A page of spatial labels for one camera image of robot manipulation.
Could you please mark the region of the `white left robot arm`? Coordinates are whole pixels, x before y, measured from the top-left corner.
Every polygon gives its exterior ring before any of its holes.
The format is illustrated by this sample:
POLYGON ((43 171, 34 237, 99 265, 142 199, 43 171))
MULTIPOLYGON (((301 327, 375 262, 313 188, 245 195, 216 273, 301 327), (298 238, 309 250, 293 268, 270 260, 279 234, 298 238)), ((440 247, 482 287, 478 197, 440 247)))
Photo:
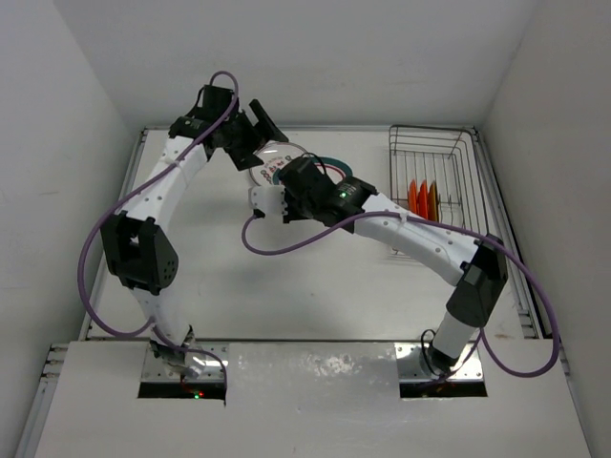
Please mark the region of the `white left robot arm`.
POLYGON ((287 140, 258 100, 249 107, 254 121, 241 110, 234 91, 204 86, 196 105, 171 125, 145 189, 100 229, 110 273, 152 321, 154 354, 171 365, 185 363, 184 351, 193 341, 192 326, 175 300, 179 256, 166 234, 180 199, 216 150, 224 150, 244 171, 262 164, 256 154, 269 141, 287 140))

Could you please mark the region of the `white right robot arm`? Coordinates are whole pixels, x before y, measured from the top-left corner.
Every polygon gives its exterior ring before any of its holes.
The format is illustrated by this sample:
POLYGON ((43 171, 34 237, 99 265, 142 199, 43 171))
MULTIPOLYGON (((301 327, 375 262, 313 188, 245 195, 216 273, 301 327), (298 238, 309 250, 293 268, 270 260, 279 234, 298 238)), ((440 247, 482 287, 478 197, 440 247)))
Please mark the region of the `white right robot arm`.
POLYGON ((357 177, 333 182, 305 156, 279 173, 287 204, 285 221, 313 219, 326 227, 341 225, 351 234, 385 243, 429 267, 453 287, 444 318, 421 352, 425 371, 445 375, 476 330, 488 323, 505 287, 507 263, 501 239, 485 240, 434 225, 396 206, 357 177))

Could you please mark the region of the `yellow rimmed dark plate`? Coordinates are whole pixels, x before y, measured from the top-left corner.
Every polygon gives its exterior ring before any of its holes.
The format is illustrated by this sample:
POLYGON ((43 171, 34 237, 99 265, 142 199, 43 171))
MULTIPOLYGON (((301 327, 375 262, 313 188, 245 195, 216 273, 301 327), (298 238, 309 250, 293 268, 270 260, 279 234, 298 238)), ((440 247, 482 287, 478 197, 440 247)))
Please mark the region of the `yellow rimmed dark plate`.
POLYGON ((436 182, 433 181, 429 187, 428 192, 428 219, 431 221, 439 221, 439 209, 438 209, 438 193, 436 182))

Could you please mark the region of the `plain white plate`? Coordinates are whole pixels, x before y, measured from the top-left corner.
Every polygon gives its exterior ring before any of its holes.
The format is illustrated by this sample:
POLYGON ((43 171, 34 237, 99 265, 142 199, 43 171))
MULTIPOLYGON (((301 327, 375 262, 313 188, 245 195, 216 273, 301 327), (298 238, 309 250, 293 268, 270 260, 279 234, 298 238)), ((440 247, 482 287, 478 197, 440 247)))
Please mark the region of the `plain white plate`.
POLYGON ((343 160, 329 156, 316 156, 313 158, 318 169, 335 184, 353 175, 352 169, 343 160))

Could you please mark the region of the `white plate red lettering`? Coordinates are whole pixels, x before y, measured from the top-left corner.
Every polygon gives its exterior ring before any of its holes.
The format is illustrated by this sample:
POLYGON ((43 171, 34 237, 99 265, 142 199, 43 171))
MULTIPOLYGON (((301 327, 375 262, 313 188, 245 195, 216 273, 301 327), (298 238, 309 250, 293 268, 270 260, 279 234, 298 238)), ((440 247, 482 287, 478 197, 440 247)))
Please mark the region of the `white plate red lettering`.
POLYGON ((279 172, 294 158, 306 153, 306 149, 293 142, 269 142, 256 154, 263 163, 248 171, 255 186, 279 185, 279 172))

